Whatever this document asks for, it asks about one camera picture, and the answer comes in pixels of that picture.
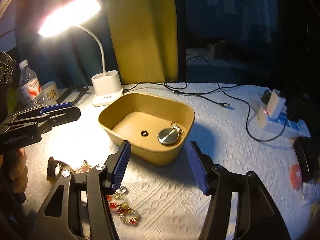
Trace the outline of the person's left hand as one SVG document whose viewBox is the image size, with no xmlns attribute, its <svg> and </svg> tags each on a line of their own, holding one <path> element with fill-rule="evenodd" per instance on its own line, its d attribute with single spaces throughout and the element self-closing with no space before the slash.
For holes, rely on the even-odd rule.
<svg viewBox="0 0 320 240">
<path fill-rule="evenodd" d="M 22 193 L 28 185 L 27 154 L 25 153 L 25 148 L 19 148 L 16 152 L 17 158 L 8 172 L 10 180 L 12 181 L 12 190 L 15 193 Z"/>
</svg>

